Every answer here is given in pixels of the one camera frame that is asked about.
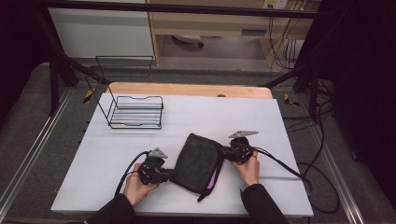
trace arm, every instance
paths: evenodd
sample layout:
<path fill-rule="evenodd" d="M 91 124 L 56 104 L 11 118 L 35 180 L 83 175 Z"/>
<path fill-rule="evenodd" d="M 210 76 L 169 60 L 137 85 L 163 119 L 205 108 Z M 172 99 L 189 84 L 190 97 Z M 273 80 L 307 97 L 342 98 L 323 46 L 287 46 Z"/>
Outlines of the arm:
<path fill-rule="evenodd" d="M 289 223 L 265 187 L 259 184 L 260 162 L 257 156 L 258 153 L 255 151 L 247 162 L 243 164 L 233 162 L 242 180 L 247 184 L 247 188 L 241 192 L 241 198 L 249 213 L 249 222 L 252 224 Z"/>
<path fill-rule="evenodd" d="M 88 224 L 129 224 L 134 219 L 134 206 L 140 203 L 152 190 L 159 185 L 144 185 L 136 173 L 140 164 L 134 166 L 134 171 L 126 179 L 123 194 L 117 195 L 114 199 L 103 206 L 93 217 L 88 218 L 83 223 Z"/>

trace black pouch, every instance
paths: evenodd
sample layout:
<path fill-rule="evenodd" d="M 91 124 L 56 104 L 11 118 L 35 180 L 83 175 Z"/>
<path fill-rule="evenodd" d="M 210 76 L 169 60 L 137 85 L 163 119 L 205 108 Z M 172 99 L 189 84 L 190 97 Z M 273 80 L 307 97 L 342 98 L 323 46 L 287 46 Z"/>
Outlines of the black pouch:
<path fill-rule="evenodd" d="M 216 185 L 224 158 L 218 153 L 222 145 L 191 133 L 177 158 L 169 180 L 191 192 L 201 194 L 200 202 Z"/>

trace white cabinet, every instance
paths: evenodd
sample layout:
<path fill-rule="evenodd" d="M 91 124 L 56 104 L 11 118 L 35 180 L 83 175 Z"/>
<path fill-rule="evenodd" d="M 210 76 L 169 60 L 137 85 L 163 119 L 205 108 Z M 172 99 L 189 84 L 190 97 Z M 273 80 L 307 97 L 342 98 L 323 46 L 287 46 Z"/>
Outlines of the white cabinet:
<path fill-rule="evenodd" d="M 49 13 L 69 57 L 154 56 L 147 12 L 50 8 Z"/>

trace white tabletop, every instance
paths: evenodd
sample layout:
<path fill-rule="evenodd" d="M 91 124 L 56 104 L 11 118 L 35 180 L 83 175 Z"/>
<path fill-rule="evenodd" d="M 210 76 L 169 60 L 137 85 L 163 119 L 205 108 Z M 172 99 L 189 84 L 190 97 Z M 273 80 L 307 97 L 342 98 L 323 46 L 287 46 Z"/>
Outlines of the white tabletop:
<path fill-rule="evenodd" d="M 104 107 L 110 102 L 109 94 L 100 100 Z M 122 174 L 138 153 L 159 147 L 169 156 L 163 167 L 174 168 L 190 133 L 228 146 L 230 134 L 258 131 L 247 138 L 252 146 L 266 149 L 298 170 L 276 100 L 165 95 L 163 102 L 160 130 L 110 129 L 102 111 L 96 108 L 51 210 L 61 213 L 99 210 L 114 196 Z M 259 155 L 259 160 L 260 182 L 283 214 L 313 216 L 302 181 L 263 155 Z M 237 171 L 226 161 L 214 190 L 200 203 L 196 201 L 199 195 L 166 182 L 135 211 L 152 216 L 243 216 L 247 214 L 239 194 L 243 188 Z"/>

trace black sleeve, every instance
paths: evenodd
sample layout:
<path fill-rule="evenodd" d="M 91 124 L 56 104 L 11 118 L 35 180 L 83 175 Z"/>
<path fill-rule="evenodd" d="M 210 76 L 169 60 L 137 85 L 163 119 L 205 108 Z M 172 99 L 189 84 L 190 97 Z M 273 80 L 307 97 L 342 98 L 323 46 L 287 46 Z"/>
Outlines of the black sleeve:
<path fill-rule="evenodd" d="M 93 217 L 82 223 L 88 224 L 129 224 L 134 219 L 134 208 L 123 194 L 117 195 L 114 199 L 103 206 Z"/>
<path fill-rule="evenodd" d="M 289 223 L 263 185 L 247 187 L 241 192 L 241 198 L 250 224 Z"/>

